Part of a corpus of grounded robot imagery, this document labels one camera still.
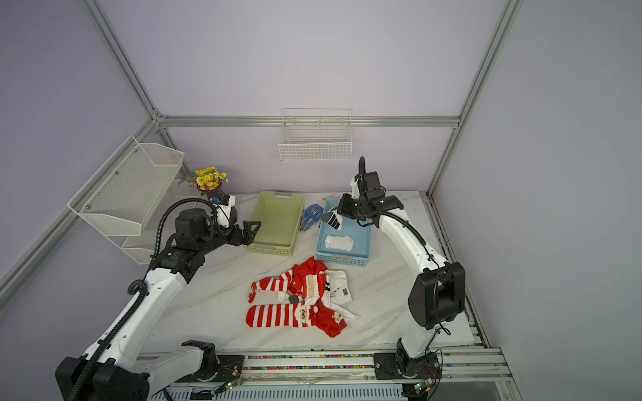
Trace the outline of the plain white sock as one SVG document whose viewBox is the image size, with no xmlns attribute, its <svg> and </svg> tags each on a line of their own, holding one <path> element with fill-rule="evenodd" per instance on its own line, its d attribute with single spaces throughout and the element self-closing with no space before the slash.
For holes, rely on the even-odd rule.
<svg viewBox="0 0 642 401">
<path fill-rule="evenodd" d="M 354 240 L 350 236 L 327 236 L 324 239 L 324 246 L 327 249 L 351 252 L 354 248 Z"/>
</svg>

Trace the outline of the red snowflake sock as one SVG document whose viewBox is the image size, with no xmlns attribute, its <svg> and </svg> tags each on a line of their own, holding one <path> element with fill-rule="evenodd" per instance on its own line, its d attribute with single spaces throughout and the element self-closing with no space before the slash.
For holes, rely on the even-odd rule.
<svg viewBox="0 0 642 401">
<path fill-rule="evenodd" d="M 289 271 L 288 292 L 305 306 L 313 306 L 327 292 L 328 268 L 313 257 Z"/>
</svg>

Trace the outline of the white grey sport sock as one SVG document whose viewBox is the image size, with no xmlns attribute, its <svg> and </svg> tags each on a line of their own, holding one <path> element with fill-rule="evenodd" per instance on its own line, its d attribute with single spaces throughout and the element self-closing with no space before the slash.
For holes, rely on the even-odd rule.
<svg viewBox="0 0 642 401">
<path fill-rule="evenodd" d="M 328 226 L 337 231 L 340 231 L 342 229 L 343 219 L 344 217 L 334 209 L 329 212 L 325 212 L 321 217 L 322 222 L 326 223 Z"/>
</svg>

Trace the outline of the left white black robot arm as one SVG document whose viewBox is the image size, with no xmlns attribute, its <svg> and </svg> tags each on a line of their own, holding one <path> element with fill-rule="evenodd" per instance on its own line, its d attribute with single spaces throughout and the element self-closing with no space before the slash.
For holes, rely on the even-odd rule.
<svg viewBox="0 0 642 401">
<path fill-rule="evenodd" d="M 212 343 L 187 340 L 150 364 L 138 364 L 142 346 L 163 313 L 195 277 L 210 252 L 249 246 L 262 224 L 234 220 L 234 201 L 192 197 L 171 205 L 160 218 L 145 277 L 128 287 L 130 302 L 105 333 L 77 358 L 55 371 L 65 400 L 146 400 L 187 376 L 215 379 L 221 363 Z"/>
</svg>

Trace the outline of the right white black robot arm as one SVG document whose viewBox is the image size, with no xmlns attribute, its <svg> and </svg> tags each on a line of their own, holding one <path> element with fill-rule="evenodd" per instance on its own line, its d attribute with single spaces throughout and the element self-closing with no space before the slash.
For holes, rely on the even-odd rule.
<svg viewBox="0 0 642 401">
<path fill-rule="evenodd" d="M 351 193 L 339 201 L 339 215 L 383 232 L 416 275 L 408 296 L 415 324 L 398 340 L 394 362 L 401 375 L 414 376 L 431 361 L 436 337 L 450 336 L 447 324 L 464 312 L 466 271 L 461 263 L 449 262 L 430 246 L 411 223 L 402 202 L 386 194 L 378 173 L 366 170 L 364 157 L 359 158 L 358 173 L 350 186 Z"/>
</svg>

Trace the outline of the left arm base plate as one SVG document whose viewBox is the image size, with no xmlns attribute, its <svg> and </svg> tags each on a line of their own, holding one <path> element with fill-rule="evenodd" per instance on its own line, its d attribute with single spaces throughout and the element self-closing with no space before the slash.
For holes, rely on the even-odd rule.
<svg viewBox="0 0 642 401">
<path fill-rule="evenodd" d="M 215 373 L 187 375 L 178 379 L 178 383 L 228 383 L 241 377 L 246 357 L 239 354 L 218 354 Z"/>
</svg>

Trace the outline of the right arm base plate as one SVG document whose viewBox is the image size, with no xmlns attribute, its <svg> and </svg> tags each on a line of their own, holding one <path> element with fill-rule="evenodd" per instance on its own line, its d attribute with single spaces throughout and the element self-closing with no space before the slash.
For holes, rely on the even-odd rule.
<svg viewBox="0 0 642 401">
<path fill-rule="evenodd" d="M 401 353 L 375 353 L 374 375 L 378 380 L 440 379 L 441 365 L 436 353 L 410 359 Z"/>
</svg>

